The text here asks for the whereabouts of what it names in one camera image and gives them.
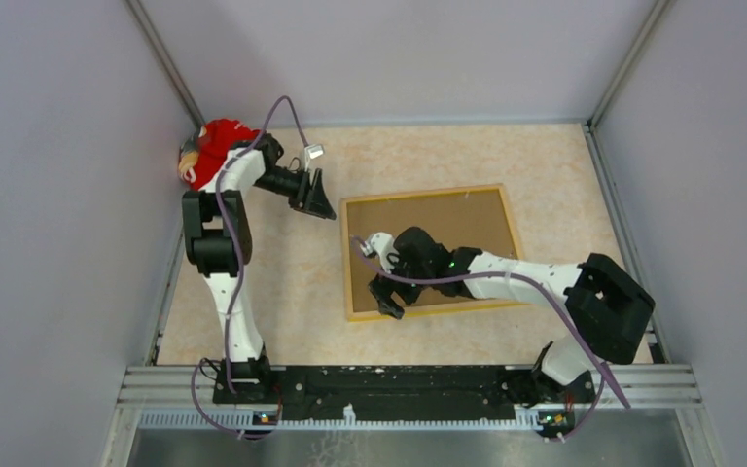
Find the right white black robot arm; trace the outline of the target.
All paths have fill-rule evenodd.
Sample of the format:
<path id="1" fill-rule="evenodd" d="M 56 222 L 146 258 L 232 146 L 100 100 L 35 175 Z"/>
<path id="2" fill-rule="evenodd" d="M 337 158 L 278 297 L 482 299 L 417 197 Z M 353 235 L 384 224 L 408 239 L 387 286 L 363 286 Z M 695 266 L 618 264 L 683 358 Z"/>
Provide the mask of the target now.
<path id="1" fill-rule="evenodd" d="M 368 288 L 380 314 L 402 318 L 427 289 L 446 297 L 549 307 L 569 335 L 544 348 L 531 375 L 534 393 L 556 401 L 582 373 L 595 370 L 622 405 L 631 406 L 610 367 L 634 361 L 656 301 L 611 257 L 591 253 L 575 264 L 544 264 L 476 247 L 448 250 L 418 227 L 355 236 L 352 242 L 375 272 Z"/>

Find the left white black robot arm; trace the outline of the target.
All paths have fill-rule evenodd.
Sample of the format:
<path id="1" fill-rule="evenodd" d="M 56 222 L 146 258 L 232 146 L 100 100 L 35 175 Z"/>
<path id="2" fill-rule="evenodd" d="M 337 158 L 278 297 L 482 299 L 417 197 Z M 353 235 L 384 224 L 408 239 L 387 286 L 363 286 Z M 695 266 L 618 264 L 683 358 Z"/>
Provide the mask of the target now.
<path id="1" fill-rule="evenodd" d="M 246 271 L 253 237 L 244 205 L 247 192 L 259 188 L 286 198 L 291 209 L 319 219 L 337 213 L 323 185 L 321 169 L 307 162 L 296 169 L 279 165 L 281 144 L 260 132 L 251 141 L 234 141 L 222 157 L 205 166 L 197 162 L 184 175 L 190 188 L 181 209 L 188 261 L 211 291 L 224 339 L 224 385 L 250 402 L 271 393 L 273 377 L 259 367 L 265 345 L 254 319 L 247 292 Z M 208 176 L 201 171 L 206 168 Z"/>

